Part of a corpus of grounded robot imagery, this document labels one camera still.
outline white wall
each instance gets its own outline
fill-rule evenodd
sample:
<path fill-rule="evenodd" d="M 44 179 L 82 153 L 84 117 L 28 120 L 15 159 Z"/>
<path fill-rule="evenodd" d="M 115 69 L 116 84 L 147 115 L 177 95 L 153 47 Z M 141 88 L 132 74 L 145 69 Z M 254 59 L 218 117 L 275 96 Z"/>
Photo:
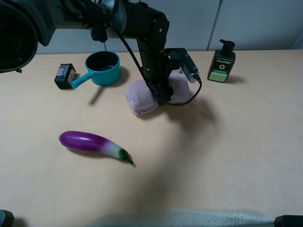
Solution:
<path fill-rule="evenodd" d="M 297 40 L 292 46 L 292 49 L 301 49 L 303 50 L 303 32 L 299 35 Z"/>
<path fill-rule="evenodd" d="M 209 50 L 290 49 L 303 31 L 303 0 L 223 0 Z"/>

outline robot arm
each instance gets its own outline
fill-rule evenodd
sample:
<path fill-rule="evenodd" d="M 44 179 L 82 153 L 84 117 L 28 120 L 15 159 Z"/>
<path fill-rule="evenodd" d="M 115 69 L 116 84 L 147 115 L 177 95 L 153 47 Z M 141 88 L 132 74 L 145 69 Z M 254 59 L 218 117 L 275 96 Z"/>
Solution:
<path fill-rule="evenodd" d="M 181 49 L 186 53 L 180 50 L 184 58 L 175 58 L 177 49 L 165 50 L 169 21 L 162 12 L 143 2 L 0 0 L 0 22 L 0 73 L 28 64 L 36 53 L 38 42 L 48 45 L 55 29 L 77 28 L 90 29 L 95 41 L 119 37 L 126 47 L 124 38 L 136 39 L 143 64 L 139 70 L 155 98 L 164 103 L 170 101 L 173 94 L 168 83 L 173 69 L 181 65 L 189 81 L 193 75 L 198 75 L 184 48 Z M 181 63 L 184 61 L 188 61 L 190 67 Z"/>

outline black battery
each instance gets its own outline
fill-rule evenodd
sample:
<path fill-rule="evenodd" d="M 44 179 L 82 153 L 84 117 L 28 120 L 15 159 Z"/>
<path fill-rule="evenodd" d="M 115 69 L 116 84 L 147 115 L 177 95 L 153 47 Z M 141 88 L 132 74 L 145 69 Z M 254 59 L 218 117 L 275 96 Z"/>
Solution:
<path fill-rule="evenodd" d="M 0 210 L 0 227 L 11 227 L 14 222 L 14 215 L 6 210 Z"/>
<path fill-rule="evenodd" d="M 55 77 L 55 83 L 60 89 L 70 89 L 75 76 L 76 70 L 72 64 L 61 64 Z"/>

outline black object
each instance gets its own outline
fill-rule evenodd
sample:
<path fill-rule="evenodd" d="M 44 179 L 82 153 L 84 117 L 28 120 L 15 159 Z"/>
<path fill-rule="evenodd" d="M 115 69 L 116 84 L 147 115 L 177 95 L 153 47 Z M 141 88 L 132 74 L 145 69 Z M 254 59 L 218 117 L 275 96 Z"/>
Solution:
<path fill-rule="evenodd" d="M 22 68 L 38 45 L 31 21 L 18 9 L 0 6 L 0 73 Z"/>
<path fill-rule="evenodd" d="M 200 75 L 197 66 L 189 56 L 185 48 L 167 48 L 165 52 L 170 57 L 171 70 L 181 67 L 187 79 L 191 83 L 195 83 L 194 75 Z"/>
<path fill-rule="evenodd" d="M 76 70 L 72 64 L 61 64 L 55 77 L 55 83 L 60 89 L 70 89 L 75 75 Z"/>
<path fill-rule="evenodd" d="M 221 50 L 215 50 L 207 79 L 225 83 L 236 61 L 236 54 L 233 52 L 235 43 L 223 39 L 220 42 L 223 47 Z"/>
<path fill-rule="evenodd" d="M 0 210 L 0 227 L 11 227 L 14 222 L 14 215 L 6 210 Z"/>
<path fill-rule="evenodd" d="M 2 0 L 0 9 L 2 6 L 16 13 L 20 11 L 34 28 L 35 35 L 31 40 L 35 43 L 38 40 L 42 45 L 49 44 L 57 28 L 90 29 L 92 38 L 101 42 L 108 37 L 119 37 L 127 45 L 125 38 L 136 39 L 142 60 L 139 71 L 159 102 L 169 105 L 173 89 L 169 87 L 171 60 L 165 51 L 169 21 L 164 13 L 141 1 L 132 3 L 128 0 L 99 0 L 98 4 L 91 0 Z M 6 46 L 7 42 L 10 41 L 6 40 L 2 46 Z M 0 73 L 22 66 L 24 64 L 7 67 L 6 70 L 0 68 Z"/>
<path fill-rule="evenodd" d="M 284 215 L 277 217 L 275 227 L 303 227 L 303 216 Z"/>

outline green label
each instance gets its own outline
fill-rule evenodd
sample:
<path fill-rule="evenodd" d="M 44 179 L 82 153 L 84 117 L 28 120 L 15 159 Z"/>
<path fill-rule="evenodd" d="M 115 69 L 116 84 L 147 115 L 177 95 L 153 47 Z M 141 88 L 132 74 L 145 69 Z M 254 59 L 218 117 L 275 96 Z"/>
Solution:
<path fill-rule="evenodd" d="M 224 82 L 226 80 L 226 77 L 227 77 L 227 74 L 211 72 L 209 79 Z"/>
<path fill-rule="evenodd" d="M 227 77 L 227 73 L 232 67 L 232 60 L 225 60 L 221 58 L 215 58 L 215 63 L 213 66 L 213 71 L 209 75 L 209 79 L 224 82 Z"/>

